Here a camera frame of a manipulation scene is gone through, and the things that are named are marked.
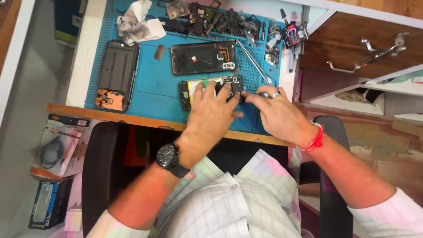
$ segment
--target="wooden table edge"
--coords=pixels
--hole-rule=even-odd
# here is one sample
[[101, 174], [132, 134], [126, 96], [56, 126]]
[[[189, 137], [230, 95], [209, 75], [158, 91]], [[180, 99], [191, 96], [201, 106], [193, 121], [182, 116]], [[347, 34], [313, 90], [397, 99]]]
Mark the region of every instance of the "wooden table edge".
[[[128, 123], [132, 125], [157, 127], [157, 128], [164, 128], [164, 129], [177, 130], [177, 131], [183, 131], [187, 127], [186, 124], [179, 123], [179, 122], [169, 122], [169, 121], [152, 119], [147, 117], [126, 115], [126, 114], [120, 114], [120, 113], [114, 113], [114, 112], [108, 112], [108, 111], [99, 111], [99, 110], [87, 109], [87, 108], [77, 108], [77, 107], [71, 107], [71, 106], [59, 105], [59, 104], [53, 104], [53, 103], [48, 103], [46, 110], [49, 113], [55, 113], [55, 114], [65, 114], [70, 116], [79, 116], [79, 117], [98, 119], [98, 120], [110, 121], [110, 122], [122, 122], [122, 123]], [[228, 131], [224, 137], [230, 138], [230, 139], [262, 142], [265, 144], [274, 144], [274, 145], [281, 145], [281, 146], [288, 146], [288, 147], [294, 146], [293, 144], [286, 141], [282, 141], [274, 136], [265, 136], [265, 135], [247, 133], [247, 132], [234, 131], [234, 130]]]

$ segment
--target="hand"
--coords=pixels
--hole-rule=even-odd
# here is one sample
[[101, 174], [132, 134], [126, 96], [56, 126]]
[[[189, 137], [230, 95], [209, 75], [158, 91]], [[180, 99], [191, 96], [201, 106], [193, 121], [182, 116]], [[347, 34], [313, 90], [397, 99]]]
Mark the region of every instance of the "hand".
[[[276, 90], [281, 93], [279, 97], [261, 96], [265, 92], [272, 95]], [[317, 136], [318, 127], [311, 124], [301, 111], [289, 102], [283, 88], [264, 85], [258, 88], [256, 94], [244, 91], [242, 96], [246, 102], [253, 103], [259, 108], [263, 127], [271, 135], [300, 148], [306, 148]]]
[[199, 83], [194, 92], [194, 104], [188, 116], [187, 128], [175, 143], [180, 147], [180, 161], [189, 168], [201, 160], [229, 130], [231, 123], [244, 114], [234, 111], [240, 94], [236, 93], [228, 102], [231, 86], [225, 83], [219, 94], [214, 97], [216, 81], [209, 81], [204, 90]]

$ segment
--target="black wristwatch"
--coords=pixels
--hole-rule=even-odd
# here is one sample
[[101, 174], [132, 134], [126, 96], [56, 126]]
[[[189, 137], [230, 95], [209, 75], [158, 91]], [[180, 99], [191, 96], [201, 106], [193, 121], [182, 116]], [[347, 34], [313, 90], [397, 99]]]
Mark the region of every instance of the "black wristwatch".
[[178, 146], [174, 143], [164, 145], [157, 152], [156, 162], [160, 167], [172, 172], [176, 177], [183, 178], [190, 170], [179, 164], [178, 149]]

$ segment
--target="red thread bracelet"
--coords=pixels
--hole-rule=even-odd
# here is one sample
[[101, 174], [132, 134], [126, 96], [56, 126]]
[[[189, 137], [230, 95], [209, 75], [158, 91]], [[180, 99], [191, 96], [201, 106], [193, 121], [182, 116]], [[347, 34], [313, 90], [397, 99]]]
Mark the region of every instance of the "red thread bracelet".
[[314, 123], [312, 122], [314, 125], [319, 127], [319, 133], [317, 134], [316, 138], [314, 138], [314, 140], [305, 148], [305, 149], [301, 149], [298, 146], [295, 146], [296, 148], [302, 150], [302, 151], [310, 151], [313, 150], [316, 147], [321, 147], [323, 145], [323, 142], [321, 141], [323, 139], [323, 125], [320, 125], [319, 123]]

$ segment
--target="blue silicone repair mat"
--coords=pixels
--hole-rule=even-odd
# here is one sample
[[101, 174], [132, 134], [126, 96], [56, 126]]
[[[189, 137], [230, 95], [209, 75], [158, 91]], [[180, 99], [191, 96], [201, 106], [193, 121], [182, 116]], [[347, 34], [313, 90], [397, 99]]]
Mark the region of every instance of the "blue silicone repair mat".
[[[153, 17], [166, 17], [165, 8], [158, 7], [156, 0], [152, 1], [153, 4], [148, 11], [148, 15]], [[106, 111], [105, 109], [99, 109], [94, 105], [94, 101], [97, 96], [97, 83], [100, 76], [102, 59], [107, 41], [119, 39], [116, 28], [116, 18], [118, 16], [123, 16], [124, 12], [129, 8], [129, 5], [132, 2], [133, 0], [107, 0], [97, 52], [85, 100], [86, 108]], [[267, 17], [256, 17], [260, 21], [266, 23], [264, 38], [267, 39], [269, 22], [273, 21], [270, 21]], [[186, 123], [189, 112], [184, 111], [181, 108], [178, 83], [183, 80], [231, 75], [232, 72], [175, 76], [171, 71], [170, 47], [174, 44], [217, 42], [230, 39], [239, 39], [245, 46], [247, 45], [247, 40], [242, 37], [221, 35], [216, 32], [211, 32], [208, 37], [197, 37], [191, 35], [187, 37], [186, 35], [173, 32], [166, 33], [167, 35], [161, 39], [140, 43], [141, 49], [134, 90], [131, 98], [131, 106], [128, 110], [121, 113], [171, 122]], [[161, 61], [153, 58], [159, 44], [166, 46], [166, 50]], [[264, 60], [265, 44], [265, 41], [256, 41], [255, 47], [246, 48], [253, 58], [261, 65], [263, 70], [265, 70], [265, 72], [267, 72], [267, 74], [271, 77], [272, 81], [276, 81], [276, 85], [278, 85], [280, 63], [279, 65], [272, 66]], [[242, 76], [246, 91], [255, 93], [257, 88], [263, 85], [262, 78], [240, 46], [236, 46], [236, 61], [239, 69], [238, 74]], [[230, 130], [267, 134], [261, 124], [260, 113], [254, 105], [242, 103], [239, 104], [236, 109], [244, 112], [244, 118], [235, 120], [232, 123]]]

